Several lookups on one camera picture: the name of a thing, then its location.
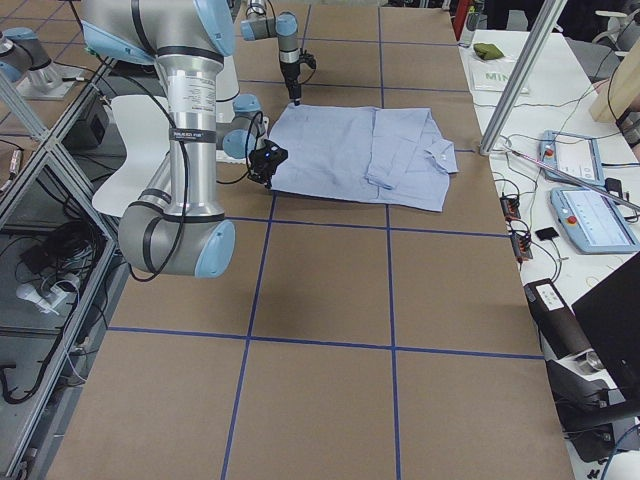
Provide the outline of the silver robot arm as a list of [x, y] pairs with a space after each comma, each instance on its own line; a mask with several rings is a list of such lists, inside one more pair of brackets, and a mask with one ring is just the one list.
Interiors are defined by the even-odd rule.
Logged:
[[248, 1], [240, 30], [245, 41], [277, 40], [279, 68], [289, 100], [294, 105], [300, 105], [302, 86], [305, 84], [300, 80], [301, 66], [306, 65], [311, 69], [309, 78], [312, 78], [317, 63], [313, 54], [299, 46], [296, 15], [290, 11], [276, 14], [270, 1]]
[[216, 78], [235, 51], [225, 1], [88, 1], [87, 46], [99, 55], [155, 68], [167, 103], [169, 150], [118, 231], [131, 270], [215, 278], [227, 269], [236, 231], [217, 200], [216, 151], [246, 162], [249, 179], [269, 187], [288, 153], [269, 140], [257, 98], [234, 105], [218, 133]]

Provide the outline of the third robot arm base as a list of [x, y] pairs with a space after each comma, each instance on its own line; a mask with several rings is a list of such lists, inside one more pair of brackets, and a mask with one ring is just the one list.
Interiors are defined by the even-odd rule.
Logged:
[[33, 30], [15, 27], [1, 32], [1, 72], [26, 99], [61, 100], [85, 69], [54, 62]]

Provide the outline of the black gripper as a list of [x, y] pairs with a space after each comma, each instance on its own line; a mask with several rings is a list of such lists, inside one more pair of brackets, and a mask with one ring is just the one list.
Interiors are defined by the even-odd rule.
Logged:
[[301, 66], [306, 65], [315, 72], [317, 63], [315, 56], [307, 50], [296, 49], [279, 52], [279, 66], [288, 94], [294, 106], [301, 104], [302, 82], [299, 81]]
[[256, 150], [249, 155], [249, 162], [248, 178], [270, 190], [272, 188], [272, 177], [276, 173], [278, 165], [266, 164], [259, 158]]

